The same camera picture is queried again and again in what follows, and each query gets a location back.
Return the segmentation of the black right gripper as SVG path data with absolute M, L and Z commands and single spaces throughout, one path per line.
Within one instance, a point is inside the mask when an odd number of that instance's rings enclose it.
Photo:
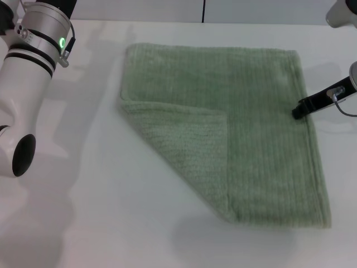
M 316 94 L 301 99 L 298 102 L 298 106 L 292 110 L 292 117 L 295 120 L 299 120 L 304 118 L 307 114 L 319 111 L 334 104 L 327 92 L 330 89 L 335 89 L 338 87 L 344 88 L 344 91 L 337 95 L 337 100 L 339 101 L 357 93 L 357 85 L 355 85 L 348 76 L 343 80 L 329 86 L 328 88 L 317 92 Z

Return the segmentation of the green ribbed towel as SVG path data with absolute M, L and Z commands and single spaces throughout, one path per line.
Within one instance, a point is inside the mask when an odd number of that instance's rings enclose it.
M 234 224 L 330 228 L 316 131 L 293 50 L 137 43 L 120 103 L 210 208 Z

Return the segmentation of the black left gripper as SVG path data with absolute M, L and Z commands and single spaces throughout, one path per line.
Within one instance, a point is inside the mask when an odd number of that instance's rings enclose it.
M 50 13 L 58 14 L 66 20 L 70 20 L 77 0 L 38 0 L 38 2 Z

